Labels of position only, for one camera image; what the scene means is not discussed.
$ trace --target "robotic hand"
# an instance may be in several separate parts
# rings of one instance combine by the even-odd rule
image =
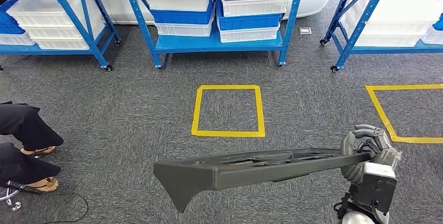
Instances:
[[[355,140],[360,142],[357,152],[365,147],[374,154],[370,162],[341,167],[343,177],[351,181],[349,191],[342,202],[334,205],[342,224],[388,224],[389,207],[394,195],[397,179],[394,169],[401,158],[390,145],[383,129],[370,125],[357,125],[342,141],[342,154],[352,154]]]
[[[361,143],[354,150],[357,139]],[[279,182],[340,168],[343,177],[351,182],[342,201],[334,205],[340,223],[388,224],[397,184],[394,169],[400,156],[384,130],[357,125],[342,140],[341,150],[279,149],[157,161],[154,175],[176,209],[183,213],[201,191]]]

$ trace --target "yellow floor tape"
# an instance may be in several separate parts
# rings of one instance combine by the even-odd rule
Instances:
[[[259,124],[258,131],[210,131],[199,130],[200,106],[202,104],[203,90],[240,90],[253,89],[255,91],[255,104],[257,106],[257,122]],[[201,85],[197,90],[197,97],[195,98],[194,120],[191,128],[192,135],[197,136],[215,136],[215,137],[264,137],[264,118],[262,97],[260,94],[260,87],[257,85]]]
[[[393,142],[406,142],[406,143],[416,143],[416,144],[440,144],[443,143],[443,137],[400,137],[395,133],[394,128],[389,122],[388,117],[384,113],[380,102],[375,95],[376,90],[419,90],[419,89],[443,89],[443,84],[426,84],[426,85],[385,85],[385,86],[369,86],[365,85],[366,90],[368,90],[369,96],[371,97],[374,106],[383,121],[386,130],[388,130],[391,135],[391,140]]]

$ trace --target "person's leg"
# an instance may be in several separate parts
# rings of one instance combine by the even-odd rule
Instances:
[[[29,105],[0,104],[0,135],[12,134],[28,154],[61,145],[63,139],[40,118],[39,110]]]
[[[61,168],[22,154],[12,143],[0,144],[0,182],[7,181],[53,191],[59,182],[54,178]]]

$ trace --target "gray plastic part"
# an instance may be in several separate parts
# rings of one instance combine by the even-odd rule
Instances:
[[[177,211],[183,213],[201,191],[288,180],[371,159],[369,152],[349,152],[342,155],[336,149],[280,149],[157,161],[154,175]]]

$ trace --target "foot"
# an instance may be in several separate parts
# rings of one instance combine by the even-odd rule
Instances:
[[[26,186],[35,188],[42,192],[51,192],[58,188],[59,181],[54,177],[49,177],[38,182],[27,184]]]
[[[55,151],[55,146],[51,146],[51,147],[47,147],[47,148],[43,148],[43,149],[37,149],[34,151],[28,151],[28,150],[25,150],[24,148],[22,148],[20,151],[25,155],[48,155],[48,154],[52,153],[53,151]]]

